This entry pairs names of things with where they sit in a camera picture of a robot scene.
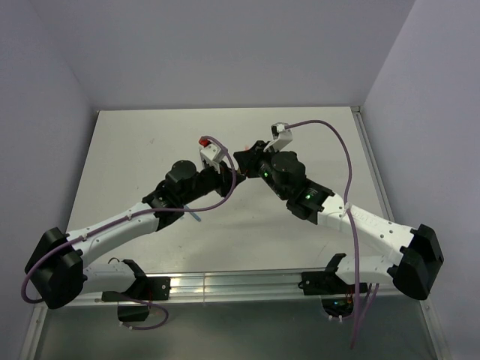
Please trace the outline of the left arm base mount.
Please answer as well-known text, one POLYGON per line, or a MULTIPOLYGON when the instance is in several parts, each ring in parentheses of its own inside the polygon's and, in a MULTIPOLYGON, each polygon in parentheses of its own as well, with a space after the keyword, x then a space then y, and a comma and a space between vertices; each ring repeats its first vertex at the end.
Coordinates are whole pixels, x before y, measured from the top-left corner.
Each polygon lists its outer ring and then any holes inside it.
POLYGON ((170 296, 170 277, 141 277, 125 292, 103 292, 102 302, 117 303, 117 317, 121 326, 131 331, 148 331, 164 326, 169 311, 157 301, 166 301, 170 296), (163 319, 155 325, 137 325, 144 323, 153 310, 159 311, 163 319))

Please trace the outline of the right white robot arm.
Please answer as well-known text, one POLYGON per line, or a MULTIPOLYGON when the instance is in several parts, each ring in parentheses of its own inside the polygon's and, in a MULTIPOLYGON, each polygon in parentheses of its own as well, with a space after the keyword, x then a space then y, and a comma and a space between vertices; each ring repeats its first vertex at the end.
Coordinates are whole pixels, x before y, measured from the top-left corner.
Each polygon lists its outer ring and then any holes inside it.
POLYGON ((378 217, 306 176, 293 151, 275 151, 257 141, 234 154, 239 172, 261 178, 297 218, 340 233, 357 231, 358 240, 376 251, 356 260, 335 254, 321 271, 306 271, 299 288, 306 296, 366 293, 373 284, 392 285, 405 296, 425 300, 444 262, 435 231, 424 224, 414 229, 378 217))

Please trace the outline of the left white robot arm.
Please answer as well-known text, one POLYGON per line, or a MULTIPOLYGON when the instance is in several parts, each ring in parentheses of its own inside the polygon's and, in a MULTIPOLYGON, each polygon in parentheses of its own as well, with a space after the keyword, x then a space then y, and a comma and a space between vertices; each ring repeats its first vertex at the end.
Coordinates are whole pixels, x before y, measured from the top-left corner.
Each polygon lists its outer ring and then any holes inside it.
POLYGON ((197 170, 191 161, 180 160, 151 193, 121 214, 68 233, 57 227, 47 230, 25 266, 22 299, 43 302, 54 310, 85 293, 121 293, 128 299, 140 298, 148 278, 133 260, 109 265, 95 265, 95 260, 129 241, 172 225, 189 211, 190 203, 201 197, 215 192, 227 200, 244 180, 244 175, 223 161, 197 170), (38 299, 27 296, 28 284, 38 291, 38 299))

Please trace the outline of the blue pen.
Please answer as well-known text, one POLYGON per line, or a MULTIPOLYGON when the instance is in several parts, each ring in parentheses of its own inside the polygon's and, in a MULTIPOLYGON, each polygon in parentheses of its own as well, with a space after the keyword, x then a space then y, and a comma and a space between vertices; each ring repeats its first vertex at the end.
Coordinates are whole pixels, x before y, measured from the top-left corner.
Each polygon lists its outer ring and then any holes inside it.
POLYGON ((201 218, 198 214, 196 214, 195 212, 191 212, 190 215, 197 221, 197 222, 201 222, 201 218))

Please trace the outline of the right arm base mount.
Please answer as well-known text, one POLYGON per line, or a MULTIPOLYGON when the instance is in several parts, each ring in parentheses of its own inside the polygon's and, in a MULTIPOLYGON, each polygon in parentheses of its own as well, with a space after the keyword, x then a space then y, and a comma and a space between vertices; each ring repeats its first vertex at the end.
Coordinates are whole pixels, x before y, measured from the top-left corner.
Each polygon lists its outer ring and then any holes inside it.
POLYGON ((304 296, 333 296, 322 300, 322 308, 328 318, 340 321, 353 315, 355 304, 355 285, 337 275, 341 260, 345 257, 345 253, 337 253, 323 270, 303 271, 298 283, 304 296))

